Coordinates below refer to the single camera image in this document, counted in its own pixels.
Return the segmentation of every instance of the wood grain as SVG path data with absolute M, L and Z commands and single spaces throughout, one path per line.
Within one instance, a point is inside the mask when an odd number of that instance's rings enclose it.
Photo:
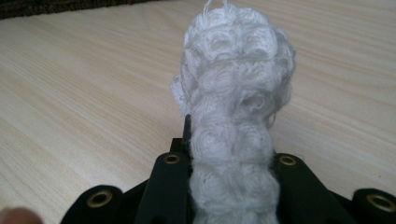
M 282 27 L 297 51 L 272 129 L 348 198 L 396 195 L 396 4 L 231 1 Z M 0 21 L 0 207 L 59 223 L 84 190 L 127 190 L 182 133 L 169 91 L 205 1 L 163 1 Z

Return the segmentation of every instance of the wooden table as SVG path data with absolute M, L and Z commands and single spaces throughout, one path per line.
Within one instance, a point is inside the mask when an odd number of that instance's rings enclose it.
M 335 192 L 396 195 L 396 3 L 232 1 L 264 11 L 297 51 L 278 152 Z M 180 137 L 169 91 L 204 0 L 0 21 L 0 207 L 59 223 L 80 193 L 127 190 Z

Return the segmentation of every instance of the dark fabric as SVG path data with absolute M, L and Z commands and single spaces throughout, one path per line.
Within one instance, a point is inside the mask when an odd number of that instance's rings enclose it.
M 0 0 L 0 20 L 157 0 Z

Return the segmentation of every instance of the white yarn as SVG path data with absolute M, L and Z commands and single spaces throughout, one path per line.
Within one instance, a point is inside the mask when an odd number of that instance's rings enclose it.
M 185 34 L 171 91 L 191 114 L 194 223 L 274 224 L 279 186 L 269 171 L 269 117 L 290 98 L 294 51 L 252 8 L 204 11 Z

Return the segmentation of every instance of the finger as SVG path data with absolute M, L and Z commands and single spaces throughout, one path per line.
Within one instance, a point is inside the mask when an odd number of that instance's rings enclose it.
M 41 218 L 27 208 L 5 209 L 0 213 L 0 224 L 42 224 Z

